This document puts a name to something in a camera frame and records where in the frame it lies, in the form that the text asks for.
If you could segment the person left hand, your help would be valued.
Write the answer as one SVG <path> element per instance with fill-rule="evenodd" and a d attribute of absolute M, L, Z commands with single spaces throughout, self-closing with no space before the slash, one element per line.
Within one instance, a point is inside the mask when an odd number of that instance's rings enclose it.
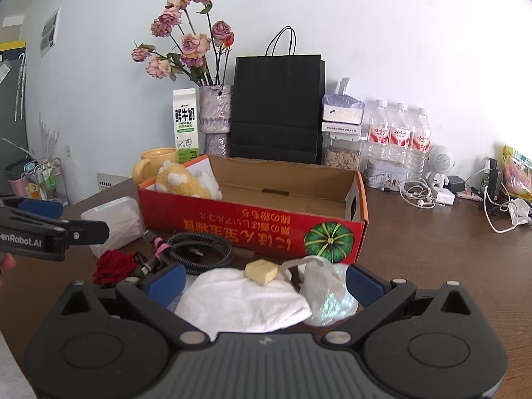
<path fill-rule="evenodd" d="M 11 270 L 15 267 L 16 267 L 15 258 L 11 254 L 6 253 L 0 262 L 0 270 L 1 270 L 0 286 L 3 284 L 3 281 L 4 281 L 3 274 L 5 273 L 5 271 Z"/>

